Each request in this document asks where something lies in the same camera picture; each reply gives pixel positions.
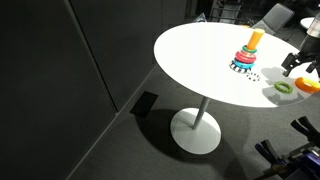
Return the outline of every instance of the table leg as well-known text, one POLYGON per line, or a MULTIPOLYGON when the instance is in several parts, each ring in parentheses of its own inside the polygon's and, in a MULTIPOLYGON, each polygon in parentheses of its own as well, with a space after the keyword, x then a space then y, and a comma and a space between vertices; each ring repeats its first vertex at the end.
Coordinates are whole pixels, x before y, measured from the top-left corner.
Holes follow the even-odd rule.
POLYGON ((170 130, 173 139, 190 153, 207 154, 219 145, 220 127, 216 120, 205 112, 209 101, 209 98, 203 97, 200 109, 182 109, 172 118, 170 130))

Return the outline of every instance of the gray carpet floor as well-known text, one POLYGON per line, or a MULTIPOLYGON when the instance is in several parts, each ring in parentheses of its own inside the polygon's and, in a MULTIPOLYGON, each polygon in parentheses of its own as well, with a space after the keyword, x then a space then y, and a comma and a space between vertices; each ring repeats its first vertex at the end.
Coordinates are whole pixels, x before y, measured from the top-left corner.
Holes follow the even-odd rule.
MULTIPOLYGON (((277 34, 299 47, 305 34, 285 29, 277 34)), ((279 154, 307 143, 290 123, 307 116, 320 130, 320 94, 278 108, 240 107, 211 100, 207 112, 220 125, 222 139, 213 152, 193 155, 174 142, 170 120, 183 108, 198 108, 202 96, 168 77, 156 66, 103 137, 69 178, 71 180, 246 180, 270 164, 254 145, 269 139, 279 154), (159 95, 145 118, 130 110, 144 91, 159 95)))

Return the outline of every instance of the green ring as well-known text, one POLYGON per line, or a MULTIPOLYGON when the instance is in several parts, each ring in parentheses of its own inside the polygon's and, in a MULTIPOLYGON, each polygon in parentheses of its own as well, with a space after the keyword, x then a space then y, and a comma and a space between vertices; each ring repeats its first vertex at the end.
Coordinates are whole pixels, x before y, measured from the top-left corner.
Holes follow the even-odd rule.
POLYGON ((244 51, 246 51, 248 53, 256 53, 257 52, 257 49, 254 49, 254 50, 247 49, 246 45, 242 46, 242 50, 244 50, 244 51))
POLYGON ((276 83, 274 84, 274 87, 275 87, 278 91, 280 91, 280 92, 282 92, 282 93, 285 93, 285 94, 291 94, 292 91, 293 91, 292 86, 290 86, 288 83, 283 82, 283 81, 278 81, 278 82, 276 82, 276 83))

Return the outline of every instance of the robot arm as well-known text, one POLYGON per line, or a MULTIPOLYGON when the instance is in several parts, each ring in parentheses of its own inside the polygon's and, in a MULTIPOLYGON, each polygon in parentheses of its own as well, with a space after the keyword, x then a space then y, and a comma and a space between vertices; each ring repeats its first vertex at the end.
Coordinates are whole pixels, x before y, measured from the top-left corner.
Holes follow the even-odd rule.
POLYGON ((284 76, 289 76, 290 72, 297 66, 311 62, 306 69, 311 73, 317 70, 320 80, 320 12, 316 15, 314 21, 307 31, 307 36, 300 45, 298 54, 289 53, 281 66, 286 69, 284 76))

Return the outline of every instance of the blue ring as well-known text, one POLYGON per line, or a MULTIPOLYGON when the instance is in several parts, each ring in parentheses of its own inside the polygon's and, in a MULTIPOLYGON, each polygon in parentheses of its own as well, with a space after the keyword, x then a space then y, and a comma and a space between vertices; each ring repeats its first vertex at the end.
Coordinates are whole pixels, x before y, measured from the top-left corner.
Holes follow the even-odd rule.
POLYGON ((242 69, 250 69, 252 66, 254 66, 254 63, 245 64, 245 63, 242 63, 242 62, 237 61, 236 59, 233 60, 233 63, 234 63, 236 66, 238 66, 239 68, 242 68, 242 69))

